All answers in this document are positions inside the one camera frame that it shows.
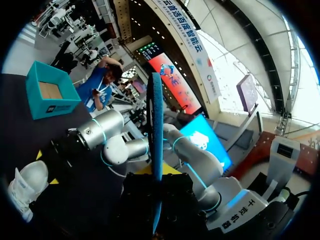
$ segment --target sneaker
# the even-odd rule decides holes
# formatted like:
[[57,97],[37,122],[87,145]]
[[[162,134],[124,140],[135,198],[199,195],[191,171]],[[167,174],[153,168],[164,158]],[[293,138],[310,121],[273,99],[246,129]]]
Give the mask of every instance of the sneaker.
[[20,172],[15,168],[14,179],[8,187],[8,195],[27,223],[33,217],[29,204],[37,200],[47,186],[48,168],[43,161],[32,162]]

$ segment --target teal box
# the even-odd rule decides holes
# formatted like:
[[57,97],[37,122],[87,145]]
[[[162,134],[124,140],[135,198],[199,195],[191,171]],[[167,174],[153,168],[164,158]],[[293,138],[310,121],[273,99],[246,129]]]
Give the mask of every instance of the teal box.
[[[57,85],[62,99],[43,97],[39,82]],[[34,120],[69,114],[81,102],[69,75],[65,71],[42,62],[35,61],[33,63],[26,76],[25,84]]]

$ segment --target digital display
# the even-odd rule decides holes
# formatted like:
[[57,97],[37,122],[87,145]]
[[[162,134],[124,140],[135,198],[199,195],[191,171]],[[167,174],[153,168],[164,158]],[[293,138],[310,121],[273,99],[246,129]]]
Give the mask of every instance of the digital display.
[[164,52],[163,49],[155,42],[151,42],[148,45],[138,49],[137,51],[138,53],[142,54],[147,61]]
[[180,132],[188,136],[190,141],[199,148],[212,153],[221,163],[223,171],[226,171],[232,165],[228,153],[204,116],[197,116]]
[[132,85],[134,86],[134,88],[140,93],[144,93],[147,91],[147,86],[145,85],[145,83],[140,79],[140,77],[138,77],[136,80],[133,81]]
[[187,81],[165,53],[161,53],[148,62],[157,73],[160,73],[162,81],[169,88],[179,105],[185,108],[185,113],[194,114],[201,108],[200,102]]

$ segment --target yellow marker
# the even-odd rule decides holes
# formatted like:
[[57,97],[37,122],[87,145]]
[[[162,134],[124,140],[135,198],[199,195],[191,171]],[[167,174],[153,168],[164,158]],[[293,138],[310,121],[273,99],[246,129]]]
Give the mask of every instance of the yellow marker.
[[[39,150],[38,155],[36,156],[36,160],[42,157],[42,152]],[[55,178],[49,184],[59,184],[58,180]]]
[[[137,171],[135,174],[151,174],[151,164],[146,166],[144,169]],[[169,166],[165,162],[162,164],[162,174],[181,174],[181,172],[175,170],[173,167]]]

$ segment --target blue screen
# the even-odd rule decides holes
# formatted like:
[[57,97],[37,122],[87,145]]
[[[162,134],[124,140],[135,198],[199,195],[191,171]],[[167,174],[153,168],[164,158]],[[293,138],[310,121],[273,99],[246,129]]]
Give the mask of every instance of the blue screen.
[[201,149],[215,155],[221,163],[223,171],[227,170],[231,166],[232,162],[228,153],[204,116],[197,116],[194,120],[184,126],[180,132],[183,135],[188,136],[190,141]]

